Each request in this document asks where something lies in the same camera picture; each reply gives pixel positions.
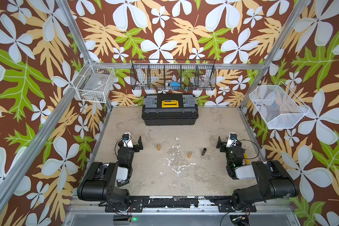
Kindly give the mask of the black lipstick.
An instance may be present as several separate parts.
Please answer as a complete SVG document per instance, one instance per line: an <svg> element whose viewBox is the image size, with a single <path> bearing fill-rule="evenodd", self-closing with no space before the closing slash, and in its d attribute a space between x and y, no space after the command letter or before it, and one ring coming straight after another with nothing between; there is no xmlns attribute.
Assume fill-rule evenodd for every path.
<svg viewBox="0 0 339 226"><path fill-rule="evenodd" d="M202 150L201 155L204 156L204 155L206 154L206 151L207 151L207 148L204 148L204 149Z"/></svg>

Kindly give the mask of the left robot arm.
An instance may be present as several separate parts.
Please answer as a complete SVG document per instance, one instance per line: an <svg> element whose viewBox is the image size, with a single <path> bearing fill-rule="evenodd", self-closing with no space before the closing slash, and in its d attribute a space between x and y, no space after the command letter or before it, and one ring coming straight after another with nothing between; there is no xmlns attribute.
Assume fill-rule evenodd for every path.
<svg viewBox="0 0 339 226"><path fill-rule="evenodd" d="M130 182L133 172L134 154L143 150L142 139L138 144L128 147L129 140L119 142L117 162L93 162L77 189L82 201L104 202L109 205L107 212L127 211L131 206L130 193L120 186Z"/></svg>

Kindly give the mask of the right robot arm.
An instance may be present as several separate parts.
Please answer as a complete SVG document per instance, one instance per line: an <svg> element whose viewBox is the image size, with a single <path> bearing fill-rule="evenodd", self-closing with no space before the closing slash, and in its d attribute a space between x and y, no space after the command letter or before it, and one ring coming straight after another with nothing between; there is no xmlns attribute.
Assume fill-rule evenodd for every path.
<svg viewBox="0 0 339 226"><path fill-rule="evenodd" d="M260 201L298 196L299 186L279 161L243 164L249 158L245 157L242 142L236 134L231 133L227 141L218 138L216 144L216 148L226 156L226 170L231 179L255 179L257 182L256 185L233 191L229 205L234 210L242 210Z"/></svg>

